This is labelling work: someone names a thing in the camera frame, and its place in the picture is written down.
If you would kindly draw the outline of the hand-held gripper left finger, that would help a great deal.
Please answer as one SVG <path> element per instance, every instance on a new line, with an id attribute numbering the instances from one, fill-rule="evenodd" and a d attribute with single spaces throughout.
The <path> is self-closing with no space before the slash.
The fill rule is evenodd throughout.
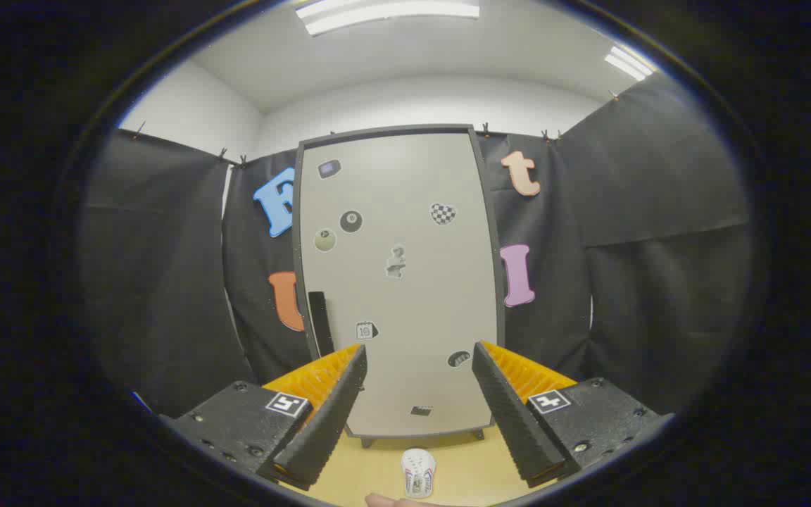
<path id="1" fill-rule="evenodd" d="M 161 421 L 219 468 L 308 490 L 341 439 L 366 375 L 367 351 L 354 344 L 265 385 L 233 382 Z"/>

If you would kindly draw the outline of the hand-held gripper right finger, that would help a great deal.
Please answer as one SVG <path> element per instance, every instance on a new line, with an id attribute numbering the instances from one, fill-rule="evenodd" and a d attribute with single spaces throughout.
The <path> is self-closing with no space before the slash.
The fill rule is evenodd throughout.
<path id="1" fill-rule="evenodd" d="M 604 377 L 575 381 L 484 341 L 471 369 L 528 487 L 603 464 L 673 419 Z"/>

